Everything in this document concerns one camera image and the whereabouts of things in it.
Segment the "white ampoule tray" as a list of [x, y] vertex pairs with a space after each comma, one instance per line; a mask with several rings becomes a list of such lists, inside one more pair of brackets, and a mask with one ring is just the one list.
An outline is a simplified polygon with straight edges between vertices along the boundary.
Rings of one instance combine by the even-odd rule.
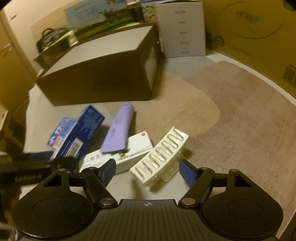
[[160, 180], [167, 183], [179, 170], [189, 135], [172, 127], [129, 172], [142, 186], [151, 188]]

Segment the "blue white lotion box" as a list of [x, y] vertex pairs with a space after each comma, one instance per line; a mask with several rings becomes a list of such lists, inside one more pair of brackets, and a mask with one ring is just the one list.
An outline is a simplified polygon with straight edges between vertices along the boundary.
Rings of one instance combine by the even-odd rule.
[[69, 133], [62, 146], [53, 150], [52, 159], [59, 157], [74, 157], [81, 159], [92, 138], [97, 133], [105, 120], [105, 117], [92, 105], [81, 112], [76, 119], [76, 125]]

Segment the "purple tube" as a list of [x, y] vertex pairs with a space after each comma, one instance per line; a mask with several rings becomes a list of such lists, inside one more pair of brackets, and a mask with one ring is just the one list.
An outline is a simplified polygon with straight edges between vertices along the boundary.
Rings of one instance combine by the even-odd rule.
[[133, 113], [134, 107], [130, 103], [125, 103], [120, 107], [102, 143], [100, 152], [111, 153], [125, 149]]

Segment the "white ointment box green plant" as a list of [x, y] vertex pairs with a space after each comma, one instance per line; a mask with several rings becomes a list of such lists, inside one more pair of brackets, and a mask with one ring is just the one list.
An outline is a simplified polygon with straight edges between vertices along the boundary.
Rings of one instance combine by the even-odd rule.
[[87, 154], [79, 164], [79, 172], [88, 167], [99, 168], [109, 159], [116, 161], [116, 174], [128, 171], [138, 161], [140, 161], [151, 149], [152, 142], [146, 131], [137, 133], [127, 139], [124, 150], [113, 153], [102, 153], [96, 150]]

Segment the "blue toothpaste box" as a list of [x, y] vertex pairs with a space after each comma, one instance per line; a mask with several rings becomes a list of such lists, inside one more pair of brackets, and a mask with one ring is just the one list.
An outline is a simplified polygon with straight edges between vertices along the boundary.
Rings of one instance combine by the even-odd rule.
[[63, 118], [49, 137], [47, 145], [53, 150], [60, 148], [75, 125], [76, 121], [74, 119]]

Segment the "wooden cabinet door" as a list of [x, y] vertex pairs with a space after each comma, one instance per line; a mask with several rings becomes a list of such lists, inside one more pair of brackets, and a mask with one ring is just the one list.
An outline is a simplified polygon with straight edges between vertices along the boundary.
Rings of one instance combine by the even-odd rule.
[[1, 104], [16, 111], [34, 87], [36, 72], [1, 10]]

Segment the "brown open shoebox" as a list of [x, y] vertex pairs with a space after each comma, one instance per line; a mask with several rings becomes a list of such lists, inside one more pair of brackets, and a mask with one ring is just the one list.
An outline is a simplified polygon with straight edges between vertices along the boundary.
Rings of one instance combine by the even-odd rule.
[[161, 56], [156, 24], [140, 24], [76, 45], [36, 84], [54, 106], [149, 100]]

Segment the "upper black food bowl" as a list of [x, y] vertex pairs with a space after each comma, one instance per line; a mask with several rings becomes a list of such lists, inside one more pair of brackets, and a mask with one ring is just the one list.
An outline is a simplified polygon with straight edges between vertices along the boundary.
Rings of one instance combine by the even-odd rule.
[[42, 53], [33, 59], [43, 69], [47, 68], [53, 61], [58, 59], [64, 52], [78, 43], [74, 31], [71, 30], [58, 39], [55, 43], [46, 47]]

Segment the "white printed carton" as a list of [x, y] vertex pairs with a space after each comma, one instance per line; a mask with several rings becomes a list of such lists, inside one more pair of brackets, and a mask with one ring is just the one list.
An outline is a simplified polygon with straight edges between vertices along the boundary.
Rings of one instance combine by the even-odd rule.
[[165, 57], [206, 55], [203, 4], [166, 1], [155, 5]]

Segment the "large tan cardboard box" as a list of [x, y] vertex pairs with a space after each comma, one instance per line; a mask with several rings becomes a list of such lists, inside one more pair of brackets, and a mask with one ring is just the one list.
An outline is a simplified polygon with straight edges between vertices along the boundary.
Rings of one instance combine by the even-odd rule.
[[203, 1], [206, 46], [295, 96], [295, 1]]

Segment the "green pure milk carton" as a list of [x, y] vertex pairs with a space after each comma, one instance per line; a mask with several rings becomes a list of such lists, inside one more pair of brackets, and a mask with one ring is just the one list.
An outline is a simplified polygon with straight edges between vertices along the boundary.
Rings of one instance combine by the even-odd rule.
[[78, 41], [144, 21], [140, 1], [81, 1], [64, 12]]

